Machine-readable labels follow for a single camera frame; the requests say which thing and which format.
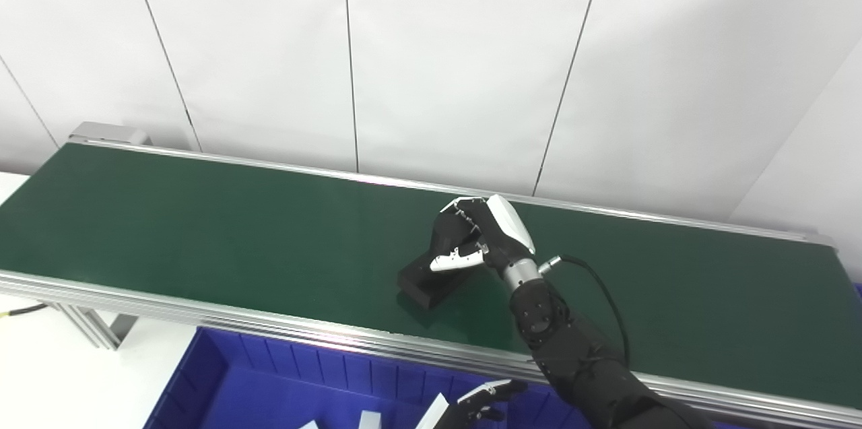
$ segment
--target green conveyor belt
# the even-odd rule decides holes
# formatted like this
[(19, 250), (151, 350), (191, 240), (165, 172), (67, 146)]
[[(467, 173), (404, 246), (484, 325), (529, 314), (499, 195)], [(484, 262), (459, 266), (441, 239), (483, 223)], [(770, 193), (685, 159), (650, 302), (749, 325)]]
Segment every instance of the green conveyor belt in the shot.
[[(0, 269), (524, 352), (502, 282), (398, 296), (446, 193), (67, 144), (0, 207)], [(581, 257), (633, 368), (862, 408), (862, 303), (827, 246), (515, 204), (539, 260)], [(618, 342), (588, 275), (550, 273)]]

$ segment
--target blue storage crate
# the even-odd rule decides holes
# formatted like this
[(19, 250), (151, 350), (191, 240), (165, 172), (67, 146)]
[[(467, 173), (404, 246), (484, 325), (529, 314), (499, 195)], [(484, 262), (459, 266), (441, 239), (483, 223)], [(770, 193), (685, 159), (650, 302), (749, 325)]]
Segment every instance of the blue storage crate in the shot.
[[(356, 429), (363, 410), (383, 429), (413, 429), (437, 396), (458, 399), (492, 380), (456, 370), (198, 328), (145, 429)], [(504, 422), (476, 429), (589, 429), (545, 385), (508, 404)]]

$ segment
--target white floor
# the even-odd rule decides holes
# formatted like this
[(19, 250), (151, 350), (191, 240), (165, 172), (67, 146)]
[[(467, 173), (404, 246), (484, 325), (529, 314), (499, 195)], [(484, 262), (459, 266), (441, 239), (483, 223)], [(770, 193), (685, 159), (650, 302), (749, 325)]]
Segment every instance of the white floor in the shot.
[[(0, 173), (0, 203), (26, 178)], [(0, 294), (0, 312), (35, 303)], [(110, 352), (51, 308), (0, 318), (0, 428), (140, 429), (194, 330), (139, 319)]]

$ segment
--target black robotic arm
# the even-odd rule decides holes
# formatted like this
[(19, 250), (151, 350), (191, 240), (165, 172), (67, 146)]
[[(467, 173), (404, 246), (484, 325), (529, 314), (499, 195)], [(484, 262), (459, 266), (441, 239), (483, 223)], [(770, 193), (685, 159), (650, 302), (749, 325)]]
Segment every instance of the black robotic arm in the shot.
[(533, 360), (561, 399), (575, 405), (594, 429), (708, 429), (686, 404), (653, 392), (627, 368), (625, 357), (569, 309), (536, 266), (533, 240), (509, 202), (461, 197), (434, 221), (428, 253), (401, 270), (399, 285), (423, 306), (434, 291), (448, 294), (464, 269), (486, 265), (511, 291), (508, 308)]

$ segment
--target white wall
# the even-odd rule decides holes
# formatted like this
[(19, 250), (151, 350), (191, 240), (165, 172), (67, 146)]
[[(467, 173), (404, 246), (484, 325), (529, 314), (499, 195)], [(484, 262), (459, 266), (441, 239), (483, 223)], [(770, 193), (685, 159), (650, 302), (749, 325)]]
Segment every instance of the white wall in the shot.
[(816, 229), (862, 281), (860, 3), (0, 0), (0, 169), (32, 172), (80, 121), (121, 123), (164, 146)]
[(862, 282), (862, 40), (730, 220), (819, 230)]

